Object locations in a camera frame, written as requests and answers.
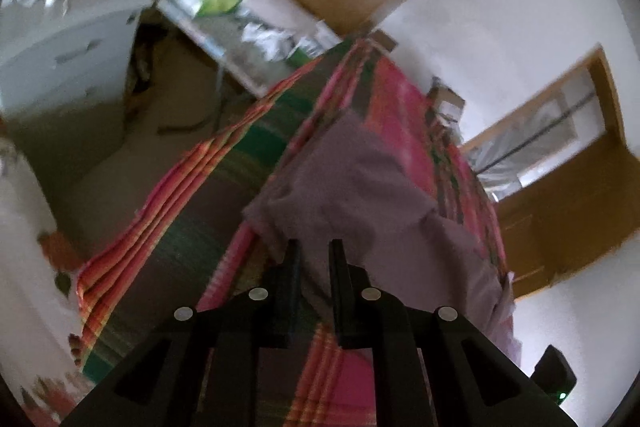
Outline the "purple fleece sweater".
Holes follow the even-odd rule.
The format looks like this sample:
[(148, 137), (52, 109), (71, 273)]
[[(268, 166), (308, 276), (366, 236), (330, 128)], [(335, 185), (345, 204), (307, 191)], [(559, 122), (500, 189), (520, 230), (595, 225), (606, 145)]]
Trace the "purple fleece sweater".
[(510, 281), (480, 254), (463, 225), (402, 169), (382, 139), (350, 110), (341, 113), (268, 181), (243, 217), (274, 257), (288, 239), (303, 251), (303, 295), (331, 323), (329, 243), (373, 286), (411, 308), (461, 312), (514, 363), (521, 343), (511, 322)]

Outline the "red green plaid blanket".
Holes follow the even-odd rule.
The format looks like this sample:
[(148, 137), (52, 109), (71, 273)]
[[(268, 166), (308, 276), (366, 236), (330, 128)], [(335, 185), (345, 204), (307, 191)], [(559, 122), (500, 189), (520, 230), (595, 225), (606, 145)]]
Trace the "red green plaid blanket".
[(266, 251), (242, 207), (345, 108), (392, 149), (442, 217), (474, 236), (498, 281), (506, 281), (495, 210), (437, 120), (434, 96), (413, 86), (376, 44), (346, 41), (194, 147), (129, 229), (82, 268), (82, 373), (103, 381), (171, 306), (209, 309), (258, 280)]

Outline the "wooden door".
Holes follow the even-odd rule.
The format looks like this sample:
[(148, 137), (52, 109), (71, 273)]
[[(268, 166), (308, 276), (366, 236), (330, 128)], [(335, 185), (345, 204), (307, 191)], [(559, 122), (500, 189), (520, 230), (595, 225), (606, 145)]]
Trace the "wooden door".
[(515, 297), (571, 277), (639, 231), (639, 159), (605, 134), (496, 205)]

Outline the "plastic sheet doorway curtain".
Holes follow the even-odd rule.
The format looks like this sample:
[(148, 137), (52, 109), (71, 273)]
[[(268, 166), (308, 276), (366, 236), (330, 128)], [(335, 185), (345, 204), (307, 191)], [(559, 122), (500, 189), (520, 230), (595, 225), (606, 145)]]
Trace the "plastic sheet doorway curtain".
[(466, 158), (489, 198), (499, 202), (552, 173), (604, 132), (596, 87), (582, 69), (546, 101), (471, 147)]

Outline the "brown cardboard box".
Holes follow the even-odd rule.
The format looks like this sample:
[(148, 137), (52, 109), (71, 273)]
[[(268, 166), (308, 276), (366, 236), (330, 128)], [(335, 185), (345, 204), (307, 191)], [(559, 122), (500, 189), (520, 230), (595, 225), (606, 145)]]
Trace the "brown cardboard box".
[(432, 78), (427, 95), (433, 102), (436, 115), (447, 124), (459, 124), (465, 108), (465, 99), (446, 86), (438, 77)]

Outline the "crumpled white paper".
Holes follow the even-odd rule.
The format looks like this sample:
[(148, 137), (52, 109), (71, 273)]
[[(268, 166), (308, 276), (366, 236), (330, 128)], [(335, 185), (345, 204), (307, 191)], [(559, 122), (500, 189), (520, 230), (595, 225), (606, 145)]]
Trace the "crumpled white paper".
[(257, 46), (268, 62), (285, 60), (295, 48), (291, 31), (253, 22), (244, 26), (241, 40)]

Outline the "white drawer cabinet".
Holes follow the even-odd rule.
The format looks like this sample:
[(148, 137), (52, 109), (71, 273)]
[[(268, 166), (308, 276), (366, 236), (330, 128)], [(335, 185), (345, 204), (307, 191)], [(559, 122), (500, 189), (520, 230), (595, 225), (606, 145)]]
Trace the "white drawer cabinet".
[(132, 45), (151, 3), (2, 9), (1, 118), (43, 191), (65, 191), (122, 145)]

